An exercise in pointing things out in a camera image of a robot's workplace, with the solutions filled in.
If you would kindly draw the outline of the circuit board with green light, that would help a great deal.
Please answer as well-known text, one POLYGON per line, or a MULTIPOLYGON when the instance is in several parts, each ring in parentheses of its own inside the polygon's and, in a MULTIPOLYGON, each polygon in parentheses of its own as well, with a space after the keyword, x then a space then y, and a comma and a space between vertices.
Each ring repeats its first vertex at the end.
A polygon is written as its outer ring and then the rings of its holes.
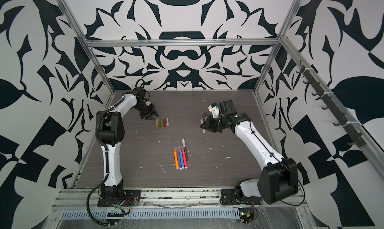
POLYGON ((256 208, 251 208, 250 210, 241 209, 239 210, 239 221, 242 224, 249 224, 253 222, 258 217, 258 211, 256 208))

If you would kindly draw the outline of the dark red marker pen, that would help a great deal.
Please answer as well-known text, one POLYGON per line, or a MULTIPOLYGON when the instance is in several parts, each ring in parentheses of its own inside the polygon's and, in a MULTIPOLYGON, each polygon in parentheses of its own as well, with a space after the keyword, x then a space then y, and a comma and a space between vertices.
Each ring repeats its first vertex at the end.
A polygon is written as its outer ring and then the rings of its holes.
POLYGON ((184 152, 185 152, 186 161, 188 161, 189 160, 188 152, 187 152, 187 148, 185 146, 184 146, 184 152))

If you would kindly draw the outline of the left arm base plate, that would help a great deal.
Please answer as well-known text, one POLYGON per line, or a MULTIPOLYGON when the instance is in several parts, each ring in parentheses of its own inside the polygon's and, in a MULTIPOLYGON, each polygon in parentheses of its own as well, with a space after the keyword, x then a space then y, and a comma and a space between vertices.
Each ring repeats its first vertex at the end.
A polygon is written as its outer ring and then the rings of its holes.
POLYGON ((141 190, 124 190, 124 192, 103 192, 99 197, 98 207, 113 207, 118 204, 122 207, 137 205, 141 200, 141 190))

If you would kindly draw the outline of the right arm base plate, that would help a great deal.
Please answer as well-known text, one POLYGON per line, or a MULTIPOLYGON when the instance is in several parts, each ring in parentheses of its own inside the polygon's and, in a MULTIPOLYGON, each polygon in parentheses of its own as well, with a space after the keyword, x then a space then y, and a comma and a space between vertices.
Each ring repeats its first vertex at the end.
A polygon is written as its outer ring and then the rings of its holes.
POLYGON ((261 205, 262 200, 261 197, 246 197, 240 187, 221 189, 220 204, 224 206, 261 205))

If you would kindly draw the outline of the purple marker pen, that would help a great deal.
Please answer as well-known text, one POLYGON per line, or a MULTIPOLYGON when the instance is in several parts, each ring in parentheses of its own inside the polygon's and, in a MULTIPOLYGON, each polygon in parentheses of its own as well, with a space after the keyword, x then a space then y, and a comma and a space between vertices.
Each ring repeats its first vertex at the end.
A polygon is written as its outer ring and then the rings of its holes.
POLYGON ((177 161, 178 161, 179 170, 182 170, 182 162, 183 161, 180 158, 180 150, 178 147, 176 148, 176 153, 177 153, 177 161))

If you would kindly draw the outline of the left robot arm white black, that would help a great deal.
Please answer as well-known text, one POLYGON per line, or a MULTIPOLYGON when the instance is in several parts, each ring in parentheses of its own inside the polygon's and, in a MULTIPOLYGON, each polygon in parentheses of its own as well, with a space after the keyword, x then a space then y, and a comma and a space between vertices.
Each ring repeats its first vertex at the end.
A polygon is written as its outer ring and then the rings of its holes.
POLYGON ((120 169, 120 147, 125 137, 123 117, 132 108, 140 113, 141 119, 155 120, 159 117, 147 95, 149 93, 143 87, 135 87, 125 92, 110 108, 97 113, 95 136, 103 152, 104 179, 100 188, 104 198, 121 199, 125 196, 120 169))

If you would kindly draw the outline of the orange marker pen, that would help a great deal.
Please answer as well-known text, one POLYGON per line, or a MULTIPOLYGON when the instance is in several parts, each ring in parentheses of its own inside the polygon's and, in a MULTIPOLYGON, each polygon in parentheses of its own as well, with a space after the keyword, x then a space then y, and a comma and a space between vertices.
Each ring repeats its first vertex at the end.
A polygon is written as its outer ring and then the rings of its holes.
POLYGON ((175 146, 174 146, 174 160, 175 160, 176 169, 179 170, 180 166, 179 166, 179 160, 178 160, 178 152, 175 146))

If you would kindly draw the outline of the aluminium frame crossbar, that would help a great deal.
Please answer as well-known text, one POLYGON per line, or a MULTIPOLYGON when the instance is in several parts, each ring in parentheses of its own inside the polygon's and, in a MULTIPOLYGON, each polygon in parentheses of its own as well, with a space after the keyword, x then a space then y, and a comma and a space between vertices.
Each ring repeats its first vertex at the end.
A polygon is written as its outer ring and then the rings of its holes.
POLYGON ((275 38, 263 39, 153 39, 153 40, 85 40, 90 48, 96 47, 155 47, 155 46, 248 46, 276 45, 275 38))

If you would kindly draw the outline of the blue marker pen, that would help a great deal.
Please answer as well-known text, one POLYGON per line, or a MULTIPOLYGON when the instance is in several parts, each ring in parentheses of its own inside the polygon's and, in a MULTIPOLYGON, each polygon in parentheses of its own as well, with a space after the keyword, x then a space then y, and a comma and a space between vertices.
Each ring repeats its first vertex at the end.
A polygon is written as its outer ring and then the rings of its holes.
POLYGON ((179 156, 179 162, 180 162, 180 169, 185 169, 185 164, 184 164, 184 159, 183 159, 182 149, 181 149, 180 146, 178 147, 178 156, 179 156))

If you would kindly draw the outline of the grey hook rack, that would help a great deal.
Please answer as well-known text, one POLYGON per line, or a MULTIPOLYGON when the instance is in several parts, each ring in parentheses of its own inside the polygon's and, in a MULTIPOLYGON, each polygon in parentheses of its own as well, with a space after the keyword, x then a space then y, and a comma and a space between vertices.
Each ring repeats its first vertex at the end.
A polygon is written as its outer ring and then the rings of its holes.
POLYGON ((323 80, 317 75, 314 68, 306 67, 303 61, 299 62, 300 70, 298 74, 302 74, 306 79, 304 84, 310 85, 315 91, 312 96, 315 96, 323 101, 325 106, 322 110, 329 110, 337 122, 334 122, 334 126, 341 126, 348 136, 351 138, 351 142, 347 142, 348 145, 356 145, 357 147, 363 147, 367 145, 366 140, 363 138, 363 133, 359 129, 358 122, 352 119, 352 116, 348 115, 347 109, 342 105, 336 95, 331 92, 329 87, 325 85, 323 80))

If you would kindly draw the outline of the pink red marker pen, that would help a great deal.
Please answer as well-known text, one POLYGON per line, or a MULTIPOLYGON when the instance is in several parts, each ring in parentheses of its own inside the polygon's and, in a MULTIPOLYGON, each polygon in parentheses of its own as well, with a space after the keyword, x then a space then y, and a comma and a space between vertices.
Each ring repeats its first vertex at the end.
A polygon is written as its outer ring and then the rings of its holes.
POLYGON ((184 168, 187 169, 188 163, 187 163, 186 153, 185 153, 185 150, 183 148, 181 149, 181 154, 182 154, 182 159, 183 159, 183 163, 184 163, 184 168))

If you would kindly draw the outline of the aluminium front rail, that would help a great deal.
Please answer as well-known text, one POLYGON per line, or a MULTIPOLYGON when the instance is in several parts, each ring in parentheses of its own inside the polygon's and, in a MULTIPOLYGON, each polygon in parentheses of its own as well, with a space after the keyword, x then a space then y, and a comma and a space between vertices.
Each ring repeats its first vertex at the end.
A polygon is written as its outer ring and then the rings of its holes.
MULTIPOLYGON (((189 209, 189 208, 249 208, 268 207, 263 201, 253 199, 250 203, 237 203, 222 196, 222 188, 128 188, 128 195, 122 199, 122 208, 134 209, 189 209)), ((60 190, 51 212, 60 210, 85 210, 90 188, 60 190)))

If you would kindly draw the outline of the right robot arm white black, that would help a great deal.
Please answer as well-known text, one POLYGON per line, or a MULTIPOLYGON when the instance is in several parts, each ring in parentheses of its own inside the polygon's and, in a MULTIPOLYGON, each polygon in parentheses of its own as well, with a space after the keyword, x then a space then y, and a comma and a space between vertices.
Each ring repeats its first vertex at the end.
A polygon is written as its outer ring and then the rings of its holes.
POLYGON ((258 179, 240 183, 245 198, 261 198, 269 205, 293 196, 299 191, 298 165, 292 158, 278 153, 257 131, 245 113, 239 113, 231 100, 213 103, 201 128, 213 133, 231 130, 249 149, 262 172, 258 179))

